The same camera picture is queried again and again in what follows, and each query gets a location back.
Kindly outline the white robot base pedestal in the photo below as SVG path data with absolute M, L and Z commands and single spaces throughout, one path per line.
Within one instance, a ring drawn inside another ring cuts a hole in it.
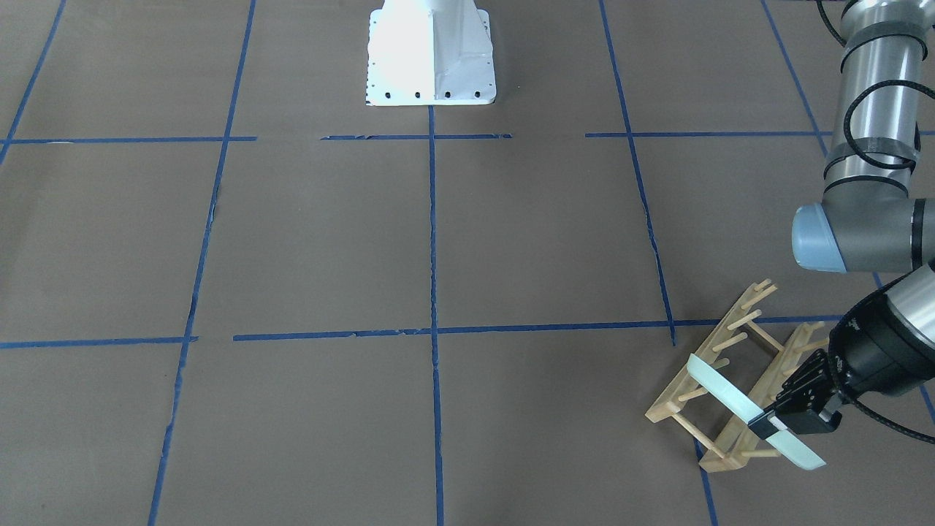
M 497 99 L 491 20 L 474 1 L 385 1 L 371 11 L 368 30 L 368 106 L 470 106 Z

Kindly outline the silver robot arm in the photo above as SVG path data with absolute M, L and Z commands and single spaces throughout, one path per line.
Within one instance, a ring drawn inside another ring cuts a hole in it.
M 833 146 L 822 200 L 793 220 L 799 267 L 818 272 L 892 272 L 895 279 L 851 307 L 818 349 L 782 384 L 750 427 L 785 425 L 798 434 L 834 432 L 850 404 L 916 440 L 931 435 L 865 406 L 868 392 L 903 395 L 933 378 L 933 201 L 912 199 L 920 159 L 916 114 L 933 28 L 931 1 L 850 1 L 842 10 L 844 47 Z

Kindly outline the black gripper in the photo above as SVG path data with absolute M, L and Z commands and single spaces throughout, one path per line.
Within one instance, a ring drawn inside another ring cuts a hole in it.
M 829 352 L 842 362 L 848 393 L 898 397 L 934 376 L 933 341 L 898 312 L 888 290 L 861 300 L 839 321 L 829 337 Z M 839 393 L 825 350 L 815 351 L 782 383 L 765 411 L 795 434 L 838 430 Z

